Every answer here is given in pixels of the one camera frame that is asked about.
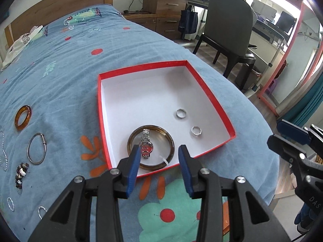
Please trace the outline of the blue gloved hand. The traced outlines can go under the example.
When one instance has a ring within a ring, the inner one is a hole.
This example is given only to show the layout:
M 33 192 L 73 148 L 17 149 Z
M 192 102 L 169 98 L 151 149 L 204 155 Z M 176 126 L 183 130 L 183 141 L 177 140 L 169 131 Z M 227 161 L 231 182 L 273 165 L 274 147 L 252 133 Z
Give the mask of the blue gloved hand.
M 313 226 L 316 218 L 317 215 L 314 213 L 314 211 L 307 206 L 307 204 L 303 204 L 301 210 L 298 212 L 294 220 L 294 224 L 297 226 L 297 231 L 300 234 L 307 233 Z

